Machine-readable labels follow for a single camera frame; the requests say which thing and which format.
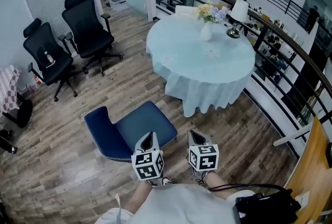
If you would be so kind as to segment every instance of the checkered tablecloth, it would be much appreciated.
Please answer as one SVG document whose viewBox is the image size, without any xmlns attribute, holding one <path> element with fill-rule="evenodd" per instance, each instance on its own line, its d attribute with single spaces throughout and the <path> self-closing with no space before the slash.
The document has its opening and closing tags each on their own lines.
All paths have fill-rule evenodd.
<svg viewBox="0 0 332 224">
<path fill-rule="evenodd" d="M 17 81 L 21 71 L 10 65 L 0 73 L 0 113 L 19 109 L 17 104 Z"/>
</svg>

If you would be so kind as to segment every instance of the water bottle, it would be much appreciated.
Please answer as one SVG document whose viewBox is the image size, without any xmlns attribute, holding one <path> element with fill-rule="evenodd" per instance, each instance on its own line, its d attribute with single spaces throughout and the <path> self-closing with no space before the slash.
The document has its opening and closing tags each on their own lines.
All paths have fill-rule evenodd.
<svg viewBox="0 0 332 224">
<path fill-rule="evenodd" d="M 51 63 L 51 64 L 54 64 L 55 63 L 55 60 L 53 59 L 53 57 L 47 53 L 47 51 L 45 51 L 45 55 L 47 57 L 47 60 Z"/>
</svg>

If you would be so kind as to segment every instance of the chair headrest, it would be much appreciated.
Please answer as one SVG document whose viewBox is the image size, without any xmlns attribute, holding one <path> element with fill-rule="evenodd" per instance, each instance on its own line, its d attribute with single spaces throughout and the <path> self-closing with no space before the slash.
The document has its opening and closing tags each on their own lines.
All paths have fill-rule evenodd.
<svg viewBox="0 0 332 224">
<path fill-rule="evenodd" d="M 70 9 L 74 6 L 77 6 L 78 4 L 84 2 L 85 0 L 65 0 L 64 1 L 64 8 Z"/>
<path fill-rule="evenodd" d="M 42 24 L 42 21 L 39 18 L 36 18 L 29 26 L 27 26 L 23 31 L 24 38 L 28 38 L 33 34 Z"/>
</svg>

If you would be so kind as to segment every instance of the light blue tablecloth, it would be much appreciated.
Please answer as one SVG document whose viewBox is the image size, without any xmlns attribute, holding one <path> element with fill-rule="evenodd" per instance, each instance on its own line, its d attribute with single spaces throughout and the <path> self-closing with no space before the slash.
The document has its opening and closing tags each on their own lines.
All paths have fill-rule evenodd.
<svg viewBox="0 0 332 224">
<path fill-rule="evenodd" d="M 210 41 L 202 41 L 204 23 L 180 15 L 158 21 L 149 31 L 146 51 L 154 72 L 166 81 L 165 93 L 183 101 L 184 116 L 212 104 L 225 108 L 240 95 L 250 78 L 255 51 L 244 35 L 227 36 L 228 27 L 213 24 Z"/>
</svg>

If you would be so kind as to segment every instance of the wooden desk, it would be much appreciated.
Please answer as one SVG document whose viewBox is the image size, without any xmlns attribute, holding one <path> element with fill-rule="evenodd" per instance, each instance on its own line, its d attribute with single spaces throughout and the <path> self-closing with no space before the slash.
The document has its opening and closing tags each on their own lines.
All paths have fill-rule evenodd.
<svg viewBox="0 0 332 224">
<path fill-rule="evenodd" d="M 305 149 L 285 185 L 286 189 L 293 190 L 293 198 L 310 191 L 308 205 L 297 213 L 296 224 L 305 224 L 309 220 L 315 223 L 331 195 L 332 169 L 329 169 L 325 156 L 328 143 L 324 128 L 315 117 Z"/>
</svg>

